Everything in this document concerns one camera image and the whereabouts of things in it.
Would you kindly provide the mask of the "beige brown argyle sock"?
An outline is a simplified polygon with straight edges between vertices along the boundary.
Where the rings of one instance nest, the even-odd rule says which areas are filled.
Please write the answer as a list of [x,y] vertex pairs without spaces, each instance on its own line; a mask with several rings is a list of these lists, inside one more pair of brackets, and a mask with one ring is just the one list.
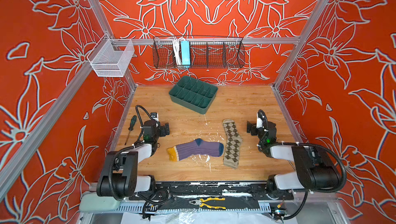
[[233,169],[237,169],[239,166],[240,151],[243,139],[237,130],[234,120],[225,119],[223,120],[222,124],[227,137],[223,164]]

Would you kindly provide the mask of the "purple yellow blue sock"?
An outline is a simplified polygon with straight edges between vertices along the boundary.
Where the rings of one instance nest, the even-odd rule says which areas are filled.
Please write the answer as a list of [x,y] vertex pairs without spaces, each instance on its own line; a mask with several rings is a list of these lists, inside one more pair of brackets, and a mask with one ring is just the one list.
[[220,157],[223,152],[224,145],[222,143],[208,142],[200,138],[167,149],[169,160],[172,162],[178,162],[195,155]]

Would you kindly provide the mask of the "yellow handled pliers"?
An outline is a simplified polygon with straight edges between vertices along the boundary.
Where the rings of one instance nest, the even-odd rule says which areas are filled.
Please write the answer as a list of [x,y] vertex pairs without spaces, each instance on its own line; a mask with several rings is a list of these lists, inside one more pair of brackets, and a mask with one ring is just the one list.
[[213,209],[213,210],[226,210],[226,207],[224,206],[213,206],[213,205],[209,205],[207,204],[207,202],[210,201],[225,201],[225,198],[221,197],[209,197],[209,198],[200,198],[200,199],[195,199],[195,200],[190,200],[189,204],[191,205],[196,205],[200,208],[207,208],[207,209]]

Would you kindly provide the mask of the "green handled screwdriver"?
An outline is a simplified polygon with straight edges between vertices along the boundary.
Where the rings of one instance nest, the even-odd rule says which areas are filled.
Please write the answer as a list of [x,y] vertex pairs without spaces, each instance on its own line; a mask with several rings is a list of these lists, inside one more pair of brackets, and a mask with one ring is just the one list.
[[129,128],[128,128],[128,134],[127,134],[127,137],[126,137],[126,140],[125,140],[125,143],[124,143],[125,145],[127,145],[127,143],[128,143],[130,134],[131,134],[131,132],[132,132],[133,129],[134,129],[134,126],[135,126],[136,121],[137,121],[137,116],[134,115],[134,116],[131,118],[131,121],[130,121],[130,125],[129,125]]

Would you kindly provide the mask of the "white mesh wall basket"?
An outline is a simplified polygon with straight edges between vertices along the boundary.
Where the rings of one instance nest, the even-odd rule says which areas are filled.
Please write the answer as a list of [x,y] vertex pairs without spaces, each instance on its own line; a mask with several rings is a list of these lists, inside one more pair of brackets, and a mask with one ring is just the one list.
[[88,54],[87,60],[98,77],[123,77],[134,54],[131,39],[111,39],[105,33]]

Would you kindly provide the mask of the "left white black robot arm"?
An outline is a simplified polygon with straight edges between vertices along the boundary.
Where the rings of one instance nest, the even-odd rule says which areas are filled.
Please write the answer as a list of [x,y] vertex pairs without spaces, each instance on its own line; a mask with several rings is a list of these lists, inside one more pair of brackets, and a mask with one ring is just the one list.
[[148,112],[136,105],[136,118],[140,124],[137,140],[128,147],[109,152],[97,182],[99,197],[112,197],[120,201],[139,192],[152,189],[153,176],[138,175],[138,165],[153,156],[159,146],[159,139],[170,134],[169,124],[162,125],[156,112]]

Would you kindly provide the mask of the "light blue box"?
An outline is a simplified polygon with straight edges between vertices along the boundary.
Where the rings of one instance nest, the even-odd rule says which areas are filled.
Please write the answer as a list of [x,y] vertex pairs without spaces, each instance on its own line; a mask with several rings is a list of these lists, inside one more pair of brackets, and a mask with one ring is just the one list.
[[189,68],[191,65],[190,59],[190,42],[182,40],[180,43],[181,48],[181,63],[185,68]]

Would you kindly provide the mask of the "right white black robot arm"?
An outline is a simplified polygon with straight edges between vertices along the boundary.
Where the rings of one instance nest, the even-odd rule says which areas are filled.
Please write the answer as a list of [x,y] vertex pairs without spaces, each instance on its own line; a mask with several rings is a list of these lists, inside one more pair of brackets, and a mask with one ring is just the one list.
[[276,141],[276,124],[258,110],[256,123],[247,123],[247,133],[259,138],[258,150],[268,158],[293,162],[295,171],[274,174],[266,181],[266,194],[279,198],[288,191],[333,193],[347,182],[347,170],[331,149],[311,143]]

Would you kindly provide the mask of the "green divided organizer tray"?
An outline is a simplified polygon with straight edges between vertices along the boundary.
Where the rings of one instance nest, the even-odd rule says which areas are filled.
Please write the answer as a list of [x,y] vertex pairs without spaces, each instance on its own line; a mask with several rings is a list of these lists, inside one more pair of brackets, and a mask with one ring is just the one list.
[[169,91],[171,100],[199,114],[206,114],[218,87],[190,76],[183,76]]

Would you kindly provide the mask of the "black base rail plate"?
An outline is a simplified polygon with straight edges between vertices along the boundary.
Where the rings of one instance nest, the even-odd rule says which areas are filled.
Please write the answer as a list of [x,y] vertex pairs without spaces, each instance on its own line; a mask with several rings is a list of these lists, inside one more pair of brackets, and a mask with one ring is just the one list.
[[252,197],[254,200],[293,200],[291,190],[281,196],[270,196],[266,192],[266,181],[158,181],[153,190],[165,189],[174,197],[232,196]]

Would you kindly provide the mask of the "pale green pad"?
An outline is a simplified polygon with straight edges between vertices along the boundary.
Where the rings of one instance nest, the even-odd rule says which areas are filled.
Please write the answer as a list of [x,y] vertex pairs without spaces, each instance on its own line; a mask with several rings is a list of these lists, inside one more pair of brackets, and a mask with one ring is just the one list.
[[87,193],[82,196],[79,211],[82,213],[108,212],[118,209],[120,201],[113,197],[100,197],[96,193]]

